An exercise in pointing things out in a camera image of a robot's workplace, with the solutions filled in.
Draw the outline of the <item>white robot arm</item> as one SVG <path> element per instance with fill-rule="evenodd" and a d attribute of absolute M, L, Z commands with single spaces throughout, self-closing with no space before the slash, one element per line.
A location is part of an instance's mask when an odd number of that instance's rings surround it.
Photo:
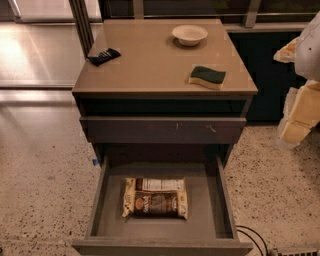
<path fill-rule="evenodd" d="M 301 34 L 278 50 L 273 59 L 294 64 L 295 73 L 306 79 L 286 95 L 283 118 L 278 126 L 278 144 L 298 146 L 320 122 L 320 12 Z"/>

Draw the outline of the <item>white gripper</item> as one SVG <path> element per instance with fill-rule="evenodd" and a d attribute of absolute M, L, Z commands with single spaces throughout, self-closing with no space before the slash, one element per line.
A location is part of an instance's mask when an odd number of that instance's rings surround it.
<path fill-rule="evenodd" d="M 281 63 L 294 63 L 298 38 L 279 49 L 273 56 Z M 299 89 L 291 87 L 286 95 L 284 118 L 278 125 L 277 143 L 299 146 L 320 122 L 320 82 L 308 80 Z"/>

